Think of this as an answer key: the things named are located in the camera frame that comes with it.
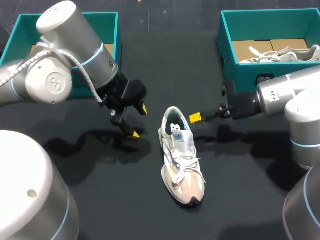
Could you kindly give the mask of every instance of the shoe insole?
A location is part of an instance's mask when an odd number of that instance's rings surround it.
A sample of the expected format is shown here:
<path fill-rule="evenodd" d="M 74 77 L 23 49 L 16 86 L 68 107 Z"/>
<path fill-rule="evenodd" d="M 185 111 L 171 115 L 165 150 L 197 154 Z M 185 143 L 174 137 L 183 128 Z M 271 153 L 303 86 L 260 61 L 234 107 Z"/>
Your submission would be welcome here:
<path fill-rule="evenodd" d="M 167 118 L 165 132 L 172 135 L 174 130 L 186 130 L 186 127 L 179 115 L 172 114 Z"/>

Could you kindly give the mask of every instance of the logo on robot joint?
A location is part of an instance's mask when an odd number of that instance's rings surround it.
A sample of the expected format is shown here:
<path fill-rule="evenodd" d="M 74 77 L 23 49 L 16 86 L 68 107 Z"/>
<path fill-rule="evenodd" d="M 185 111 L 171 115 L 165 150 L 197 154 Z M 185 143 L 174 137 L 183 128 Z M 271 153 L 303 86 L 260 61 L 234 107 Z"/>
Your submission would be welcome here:
<path fill-rule="evenodd" d="M 61 87 L 60 81 L 57 80 L 54 76 L 49 79 L 49 82 L 52 83 L 53 87 L 57 89 L 58 92 L 61 91 L 62 87 Z"/>

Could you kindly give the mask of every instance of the sneaker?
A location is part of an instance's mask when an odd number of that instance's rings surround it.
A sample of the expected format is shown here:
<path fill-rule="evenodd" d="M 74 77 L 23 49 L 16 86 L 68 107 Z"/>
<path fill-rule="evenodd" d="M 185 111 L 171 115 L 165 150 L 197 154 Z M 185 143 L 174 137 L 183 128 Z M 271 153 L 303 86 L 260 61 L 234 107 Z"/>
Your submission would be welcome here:
<path fill-rule="evenodd" d="M 276 63 L 276 62 L 317 62 L 320 59 L 320 46 L 313 45 L 310 49 L 293 49 L 286 47 L 281 51 L 268 51 L 263 54 L 253 47 L 250 51 L 258 58 L 243 60 L 240 64 Z"/>
<path fill-rule="evenodd" d="M 163 182 L 171 195 L 186 206 L 198 205 L 205 194 L 205 179 L 188 122 L 175 106 L 168 108 L 159 129 L 164 154 Z"/>

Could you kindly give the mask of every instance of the black table surface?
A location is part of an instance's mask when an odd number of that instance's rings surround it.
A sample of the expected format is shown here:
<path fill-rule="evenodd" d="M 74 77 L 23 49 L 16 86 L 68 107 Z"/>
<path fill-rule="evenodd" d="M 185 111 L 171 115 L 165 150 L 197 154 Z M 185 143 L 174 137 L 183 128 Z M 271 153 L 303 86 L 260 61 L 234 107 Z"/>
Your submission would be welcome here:
<path fill-rule="evenodd" d="M 34 138 L 52 157 L 77 202 L 79 240 L 287 239 L 283 204 L 302 175 L 284 116 L 191 125 L 207 182 L 200 207 L 181 208 L 163 183 L 158 129 L 166 109 L 176 106 L 188 119 L 224 101 L 216 34 L 126 34 L 122 41 L 123 73 L 148 88 L 148 116 L 126 112 L 141 139 L 124 139 L 93 99 L 0 109 L 1 129 Z"/>

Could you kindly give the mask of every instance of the teal box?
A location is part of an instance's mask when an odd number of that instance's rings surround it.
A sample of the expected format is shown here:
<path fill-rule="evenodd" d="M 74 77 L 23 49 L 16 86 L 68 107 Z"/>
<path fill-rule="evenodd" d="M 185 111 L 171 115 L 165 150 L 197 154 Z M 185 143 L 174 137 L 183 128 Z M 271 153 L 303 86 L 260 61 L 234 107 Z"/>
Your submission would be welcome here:
<path fill-rule="evenodd" d="M 98 34 L 104 44 L 113 45 L 113 58 L 121 67 L 122 40 L 117 12 L 85 12 L 84 17 Z M 41 14 L 20 14 L 4 53 L 0 65 L 14 60 L 22 60 L 29 56 L 32 46 L 37 44 L 41 35 L 36 23 Z M 72 75 L 73 88 L 70 98 L 92 97 L 90 89 L 75 74 Z"/>
<path fill-rule="evenodd" d="M 221 12 L 217 47 L 226 81 L 237 92 L 255 91 L 260 76 L 276 78 L 314 67 L 317 62 L 239 63 L 234 41 L 304 39 L 308 48 L 320 45 L 318 9 L 228 10 Z"/>

